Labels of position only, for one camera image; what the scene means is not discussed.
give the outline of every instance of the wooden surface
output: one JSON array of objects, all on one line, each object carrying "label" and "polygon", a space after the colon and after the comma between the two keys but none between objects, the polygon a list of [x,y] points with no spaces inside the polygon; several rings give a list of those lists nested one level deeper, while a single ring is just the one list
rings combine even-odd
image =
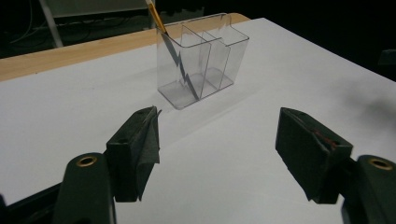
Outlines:
[{"label": "wooden surface", "polygon": [[[232,16],[232,23],[249,20],[241,14],[231,13],[230,15]],[[1,59],[0,81],[36,74],[73,63],[81,63],[126,50],[138,49],[155,44],[156,41],[156,30],[150,29],[59,49]]]}]

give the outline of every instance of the yellow pencil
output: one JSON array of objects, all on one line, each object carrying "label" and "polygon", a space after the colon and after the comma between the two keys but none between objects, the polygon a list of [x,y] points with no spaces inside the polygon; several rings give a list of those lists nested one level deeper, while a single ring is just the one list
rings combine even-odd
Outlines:
[{"label": "yellow pencil", "polygon": [[158,28],[160,28],[160,30],[168,35],[168,33],[166,32],[165,26],[163,25],[163,21],[161,21],[160,15],[158,15],[157,9],[155,9],[154,4],[152,3],[151,0],[146,0],[146,3],[148,4],[148,10],[151,13],[152,18],[155,20],[155,23],[157,24]]}]

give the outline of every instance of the metal bolt hole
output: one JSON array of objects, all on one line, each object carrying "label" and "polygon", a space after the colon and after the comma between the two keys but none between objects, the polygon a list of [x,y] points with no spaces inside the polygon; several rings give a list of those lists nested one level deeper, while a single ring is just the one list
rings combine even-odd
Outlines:
[{"label": "metal bolt hole", "polygon": [[97,161],[96,157],[93,157],[93,156],[84,157],[84,158],[81,158],[77,162],[77,166],[79,166],[79,167],[90,166],[90,165],[96,163],[96,161]]},{"label": "metal bolt hole", "polygon": [[378,169],[381,170],[392,170],[393,166],[390,165],[387,161],[382,161],[379,159],[370,159],[369,162]]}]

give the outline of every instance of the white surface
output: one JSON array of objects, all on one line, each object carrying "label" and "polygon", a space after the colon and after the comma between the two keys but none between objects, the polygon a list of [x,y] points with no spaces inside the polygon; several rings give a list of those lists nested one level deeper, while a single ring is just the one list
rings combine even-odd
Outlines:
[{"label": "white surface", "polygon": [[0,192],[15,203],[62,181],[66,164],[156,105],[161,164],[119,223],[342,223],[337,205],[308,202],[275,150],[281,106],[302,110],[354,145],[353,159],[396,161],[396,86],[265,20],[236,83],[175,110],[156,91],[156,49],[0,83]]}]

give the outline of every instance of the clear plastic container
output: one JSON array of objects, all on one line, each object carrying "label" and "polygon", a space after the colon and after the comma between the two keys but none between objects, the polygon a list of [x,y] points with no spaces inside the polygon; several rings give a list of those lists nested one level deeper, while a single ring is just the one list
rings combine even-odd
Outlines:
[{"label": "clear plastic container", "polygon": [[216,14],[157,29],[158,91],[176,108],[198,102],[234,84],[248,36]]}]

